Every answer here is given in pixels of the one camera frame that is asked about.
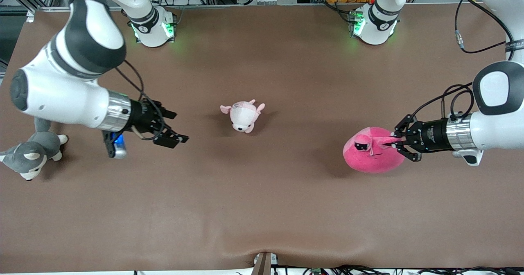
brown tablecloth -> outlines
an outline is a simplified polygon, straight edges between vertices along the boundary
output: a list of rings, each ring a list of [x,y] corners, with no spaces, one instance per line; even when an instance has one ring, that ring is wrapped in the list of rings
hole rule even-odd
[[[466,47],[503,40],[463,9]],[[393,129],[504,58],[501,47],[462,53],[454,10],[408,5],[381,46],[349,38],[324,7],[186,10],[159,49],[135,44],[115,12],[146,92],[191,139],[170,150],[129,133],[129,156],[114,160],[100,131],[55,125],[70,137],[59,163],[32,182],[0,165],[0,272],[243,268],[261,251],[296,266],[522,266],[524,152],[487,151],[479,167],[436,153],[380,175],[342,158],[360,129]],[[67,18],[38,12],[24,25],[0,88],[0,149],[34,131],[10,77]],[[115,71],[99,82],[137,96]],[[253,98],[266,109],[252,134],[237,133],[219,106]],[[419,119],[439,117],[435,104]]]

stuffed animal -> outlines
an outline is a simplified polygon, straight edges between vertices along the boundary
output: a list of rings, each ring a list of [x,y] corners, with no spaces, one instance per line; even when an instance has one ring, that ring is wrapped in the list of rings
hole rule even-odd
[[[233,104],[232,107],[221,105],[220,110],[225,114],[230,114],[233,129],[248,134],[253,131],[255,121],[260,115],[260,111],[266,107],[264,103],[260,104],[258,107],[254,106],[253,103],[255,103],[254,99],[249,102],[237,102]]]
[[[371,126],[356,133],[344,146],[346,163],[360,172],[385,173],[398,167],[404,156],[389,145],[398,141],[386,129]]]
[[[32,180],[40,173],[48,159],[59,161],[62,158],[60,145],[67,142],[66,135],[50,132],[51,122],[34,118],[34,133],[25,143],[0,152],[0,161],[24,179]]]

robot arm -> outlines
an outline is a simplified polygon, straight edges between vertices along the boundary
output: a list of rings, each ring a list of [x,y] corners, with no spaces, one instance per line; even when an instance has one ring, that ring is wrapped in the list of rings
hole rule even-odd
[[[506,44],[513,58],[490,64],[473,80],[479,111],[431,122],[404,117],[394,135],[403,140],[393,146],[412,161],[420,161],[422,153],[452,151],[468,165],[479,165],[485,150],[524,149],[524,0],[484,1],[513,36]]]
[[[354,27],[353,34],[371,45],[384,43],[393,34],[404,4],[406,0],[375,0],[372,5],[365,4],[356,9],[363,12],[363,19]]]
[[[122,133],[132,127],[157,133],[155,144],[173,148],[187,137],[163,123],[175,113],[149,99],[136,101],[107,90],[97,79],[119,66],[126,48],[105,0],[68,0],[71,14],[56,34],[11,83],[11,101],[23,113],[89,128]]]
[[[124,10],[135,36],[148,47],[159,47],[174,40],[174,16],[161,6],[153,6],[150,0],[111,0]]]

pink plush toy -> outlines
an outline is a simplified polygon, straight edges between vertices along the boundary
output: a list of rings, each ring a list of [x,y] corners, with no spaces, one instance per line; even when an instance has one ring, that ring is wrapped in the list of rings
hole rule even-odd
[[[356,133],[346,143],[343,150],[346,163],[360,172],[385,173],[398,167],[404,156],[391,146],[385,145],[398,141],[391,137],[386,129],[371,126]]]
[[[220,106],[220,110],[225,114],[230,114],[233,129],[244,133],[251,133],[255,127],[255,121],[260,115],[260,111],[266,107],[264,103],[260,104],[258,108],[253,105],[255,100],[249,102],[240,101],[231,106]]]

gray stuffed dog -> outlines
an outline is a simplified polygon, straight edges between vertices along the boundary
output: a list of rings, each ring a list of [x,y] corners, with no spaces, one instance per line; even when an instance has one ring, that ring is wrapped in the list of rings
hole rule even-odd
[[[24,179],[32,180],[40,173],[48,159],[59,161],[62,158],[60,145],[67,142],[66,135],[56,135],[50,132],[51,122],[34,118],[34,133],[30,139],[0,152],[0,161]]]

